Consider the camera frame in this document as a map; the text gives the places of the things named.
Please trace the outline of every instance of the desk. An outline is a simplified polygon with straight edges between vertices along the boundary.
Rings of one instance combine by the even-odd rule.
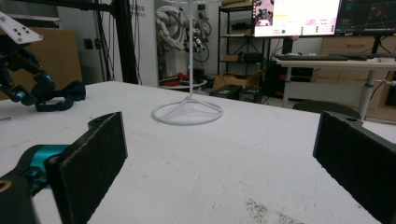
[[[37,144],[71,144],[87,123],[121,111],[129,157],[90,223],[378,223],[313,158],[319,114],[194,95],[224,109],[197,126],[151,117],[185,92],[106,82],[64,112],[0,102],[0,175]],[[394,126],[378,127],[396,141]],[[50,190],[41,223],[60,223]]]
[[[377,63],[372,61],[280,61],[277,64],[288,67],[283,95],[283,106],[286,107],[290,97],[297,99],[335,101],[344,103],[359,102],[359,113],[365,118],[373,92],[375,73],[379,70],[395,71],[396,63]],[[291,82],[291,68],[337,68],[370,70],[364,86],[341,86],[324,83]]]

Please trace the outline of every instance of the shelving unit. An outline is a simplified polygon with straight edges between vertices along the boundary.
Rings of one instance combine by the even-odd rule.
[[[265,38],[256,38],[251,35],[244,36],[231,36],[231,17],[235,12],[243,12],[243,11],[251,11],[252,6],[248,7],[219,7],[219,33],[218,33],[218,75],[221,74],[220,68],[223,63],[225,63],[225,71],[224,73],[233,74],[233,69],[231,68],[231,64],[236,66],[245,66],[244,74],[237,75],[250,75],[248,73],[249,67],[255,66],[257,70],[263,69],[263,60],[260,63],[246,63],[246,62],[226,62],[222,60],[224,55],[232,54],[236,55],[239,52],[243,51],[244,53],[248,52],[257,52],[260,53],[261,58],[264,56],[264,48],[265,48]],[[226,14],[226,26],[222,26],[222,17]],[[225,44],[225,50],[221,50],[221,47]]]

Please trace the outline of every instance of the wire stand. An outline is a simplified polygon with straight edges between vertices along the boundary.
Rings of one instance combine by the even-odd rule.
[[[216,119],[219,119],[223,110],[220,106],[203,102],[192,98],[192,83],[193,83],[193,69],[192,69],[192,12],[193,12],[193,2],[203,3],[205,1],[188,0],[190,5],[190,30],[189,30],[189,45],[190,45],[190,95],[180,102],[173,102],[164,105],[159,105],[154,108],[151,116],[163,123],[175,124],[175,125],[197,125],[204,124]]]

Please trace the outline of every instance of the chair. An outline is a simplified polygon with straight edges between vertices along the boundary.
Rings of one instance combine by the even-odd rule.
[[[361,119],[361,114],[346,105],[339,105],[331,102],[323,101],[301,101],[293,106],[293,109],[303,110],[314,113],[321,113],[322,111],[330,111],[343,115],[350,116],[354,119]]]

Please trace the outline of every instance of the monitor screen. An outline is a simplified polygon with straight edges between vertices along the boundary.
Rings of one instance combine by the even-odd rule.
[[[334,35],[341,0],[253,0],[254,36]]]
[[[396,34],[396,0],[343,0],[335,34]]]

